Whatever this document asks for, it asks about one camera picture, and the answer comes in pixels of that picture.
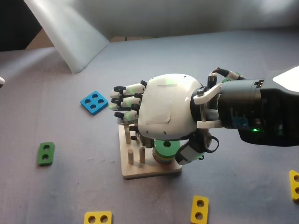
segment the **blue square block with holes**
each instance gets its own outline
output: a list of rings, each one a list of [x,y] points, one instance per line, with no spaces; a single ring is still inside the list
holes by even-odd
[[[94,91],[92,94],[81,100],[81,105],[92,115],[96,115],[108,106],[108,101],[98,91]]]

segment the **gray tablecloth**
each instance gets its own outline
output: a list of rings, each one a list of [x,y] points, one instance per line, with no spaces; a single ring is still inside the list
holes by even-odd
[[[0,53],[0,223],[82,224],[110,210],[115,224],[190,223],[192,197],[210,199],[209,224],[298,224],[289,171],[298,147],[255,146],[235,130],[211,133],[220,147],[181,175],[124,180],[118,125],[108,108],[90,115],[94,90],[167,73],[206,84],[216,67],[265,77],[299,64],[299,32],[238,31],[116,42],[80,74],[54,48]],[[37,165],[39,144],[56,144],[52,166]]]

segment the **yellow rectangular block with holes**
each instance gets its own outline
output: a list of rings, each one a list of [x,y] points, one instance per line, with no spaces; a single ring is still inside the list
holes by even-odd
[[[192,202],[191,223],[207,224],[208,211],[209,199],[207,197],[195,195]]]
[[[290,184],[293,201],[299,200],[299,173],[290,171]]]
[[[85,213],[84,224],[112,224],[110,211],[89,211]]]

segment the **wooden board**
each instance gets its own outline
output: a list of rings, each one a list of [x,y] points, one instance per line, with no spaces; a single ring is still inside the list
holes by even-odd
[[[121,172],[125,179],[141,178],[155,175],[171,174],[182,171],[182,166],[174,161],[170,165],[162,165],[153,158],[152,148],[145,148],[145,163],[139,162],[139,148],[141,144],[136,141],[131,141],[131,144],[126,143],[125,130],[122,125],[119,125],[120,150],[121,150]],[[134,151],[134,164],[128,163],[128,149]]]

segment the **screw hole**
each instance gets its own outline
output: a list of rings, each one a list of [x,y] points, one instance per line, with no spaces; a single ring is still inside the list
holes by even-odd
[[[44,160],[44,161],[48,160],[48,158],[49,158],[49,156],[47,154],[42,156],[42,160]]]
[[[163,143],[163,145],[164,145],[166,148],[169,148],[169,147],[171,146],[171,143],[170,143],[170,141],[165,141],[165,142]]]
[[[197,206],[198,207],[202,208],[202,207],[204,207],[204,205],[205,205],[205,203],[202,200],[197,201]]]
[[[100,218],[101,223],[106,223],[108,221],[108,217],[107,216],[101,216]]]
[[[89,222],[89,223],[94,223],[94,222],[95,222],[95,217],[94,217],[94,216],[90,216],[90,217],[88,218],[88,222]]]
[[[196,214],[195,214],[195,217],[197,218],[197,220],[202,220],[202,214],[200,213],[200,212],[197,212]]]
[[[50,149],[50,146],[49,146],[49,145],[44,145],[44,146],[43,146],[43,149],[44,149],[45,151],[48,151],[48,150]]]

